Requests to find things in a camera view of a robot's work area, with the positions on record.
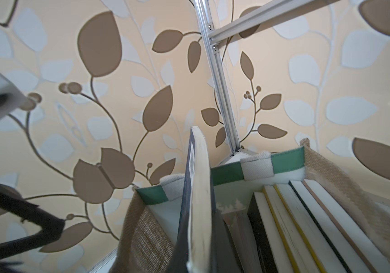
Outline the tan book black cover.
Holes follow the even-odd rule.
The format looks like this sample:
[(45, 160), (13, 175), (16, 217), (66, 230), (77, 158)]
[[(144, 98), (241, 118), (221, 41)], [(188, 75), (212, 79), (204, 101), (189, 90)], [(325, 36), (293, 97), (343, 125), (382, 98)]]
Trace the tan book black cover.
[(302, 182), (371, 273), (390, 273), (390, 262), (341, 205), (315, 180)]

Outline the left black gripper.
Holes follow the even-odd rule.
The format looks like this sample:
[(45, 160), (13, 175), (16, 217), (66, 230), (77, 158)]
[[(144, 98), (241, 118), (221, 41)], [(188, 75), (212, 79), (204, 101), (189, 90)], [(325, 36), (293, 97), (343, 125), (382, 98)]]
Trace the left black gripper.
[(63, 273), (65, 179), (0, 177), (0, 273)]

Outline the yellow cartoon book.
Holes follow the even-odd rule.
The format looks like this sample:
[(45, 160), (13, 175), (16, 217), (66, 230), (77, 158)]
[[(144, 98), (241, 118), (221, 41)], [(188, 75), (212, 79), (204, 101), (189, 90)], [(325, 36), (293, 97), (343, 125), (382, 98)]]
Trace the yellow cartoon book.
[(331, 218), (321, 208), (318, 201), (307, 188), (298, 182), (297, 188), (293, 183), (288, 183), (295, 191), (301, 202), (304, 204), (312, 219), (317, 224), (325, 239), (335, 251), (335, 254), (345, 267), (345, 273), (368, 273), (367, 266), (358, 257), (354, 249), (346, 241), (343, 234), (338, 230), (337, 226), (332, 222)]

